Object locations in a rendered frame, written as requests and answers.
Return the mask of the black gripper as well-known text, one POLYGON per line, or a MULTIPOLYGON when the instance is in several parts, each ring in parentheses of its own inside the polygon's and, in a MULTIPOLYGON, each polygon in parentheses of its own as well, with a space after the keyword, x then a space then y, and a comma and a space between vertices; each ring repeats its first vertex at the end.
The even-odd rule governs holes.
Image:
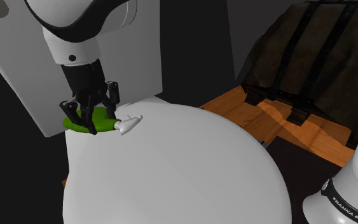
POLYGON ((103 105, 107 109, 108 117, 115 120, 116 106, 120 103, 118 83, 106 82, 99 59, 81 66, 61 65, 61 68, 72 91, 72 96, 80 103, 81 114, 77 113, 77 102, 62 101, 59 104, 60 108, 73 124, 87 128, 91 134, 96 135, 97 130, 92 118, 94 105, 102 102, 99 92, 104 94, 103 105))

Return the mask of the white bottle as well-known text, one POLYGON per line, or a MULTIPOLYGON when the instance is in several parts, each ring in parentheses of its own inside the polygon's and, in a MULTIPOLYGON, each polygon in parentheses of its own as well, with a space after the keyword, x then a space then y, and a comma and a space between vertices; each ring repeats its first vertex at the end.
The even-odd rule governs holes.
POLYGON ((129 116, 127 120, 117 121, 114 124, 114 129, 117 130, 121 135, 124 135, 127 132, 131 131, 137 124, 139 124, 142 119, 143 119, 142 115, 135 116, 135 117, 129 116))

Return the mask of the green plate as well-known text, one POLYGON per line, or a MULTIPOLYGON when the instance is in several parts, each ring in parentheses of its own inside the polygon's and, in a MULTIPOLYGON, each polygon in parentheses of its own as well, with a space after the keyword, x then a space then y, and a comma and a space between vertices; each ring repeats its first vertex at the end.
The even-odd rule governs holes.
MULTIPOLYGON (((92 116, 92 122, 95 126, 95 129, 97 132, 107 132, 111 130, 115 130, 115 123, 120 122, 119 119, 110 119, 107 114, 107 109, 103 107, 95 107, 93 109, 93 116, 92 116)), ((90 133, 90 131, 83 126, 76 125, 68 119, 68 117, 65 117, 62 122, 63 126, 67 129, 76 131, 76 132, 82 132, 82 133, 90 133)))

